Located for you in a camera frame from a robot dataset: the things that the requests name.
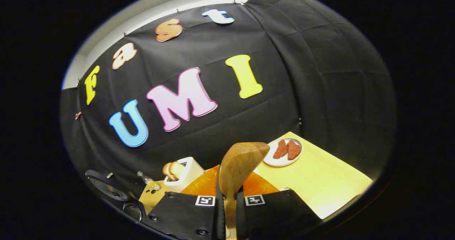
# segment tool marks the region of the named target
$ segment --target red food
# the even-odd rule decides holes
[[[285,156],[287,153],[288,153],[288,146],[286,146],[286,143],[284,142],[284,140],[280,140],[280,142],[278,142],[278,148],[275,151],[273,158],[279,159],[279,158]]]
[[[294,143],[294,141],[289,141],[288,142],[288,160],[294,160],[299,154],[300,151],[302,150],[299,145]]]

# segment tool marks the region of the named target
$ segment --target speaker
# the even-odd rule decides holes
[[[99,172],[87,170],[85,177],[91,186],[114,200],[126,202],[134,197],[130,191],[126,191],[113,178],[109,178],[107,175],[104,176]]]

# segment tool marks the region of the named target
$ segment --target bread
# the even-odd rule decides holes
[[[177,180],[179,180],[180,177],[182,176],[182,173],[183,173],[184,169],[185,169],[185,166],[183,164],[179,164],[177,162],[172,162],[171,165],[169,165],[169,172]]]
[[[171,175],[171,173],[169,172],[170,165],[171,165],[171,162],[168,162],[166,165],[164,165],[163,174],[166,175],[169,178],[169,180],[176,181],[177,179],[173,175]]]
[[[163,174],[166,175],[169,180],[176,181],[182,176],[185,166],[178,162],[168,162],[163,167]]]

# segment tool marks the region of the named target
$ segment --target light wooden table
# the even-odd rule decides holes
[[[276,188],[294,190],[320,219],[362,194],[373,182],[354,167],[294,133],[286,133],[280,138],[295,138],[302,143],[299,159],[284,167],[261,162],[257,170]]]

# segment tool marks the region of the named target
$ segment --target wooden spoon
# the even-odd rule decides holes
[[[264,160],[270,146],[262,142],[236,143],[221,161],[218,185],[224,195],[226,227],[235,228],[236,194],[253,170]]]

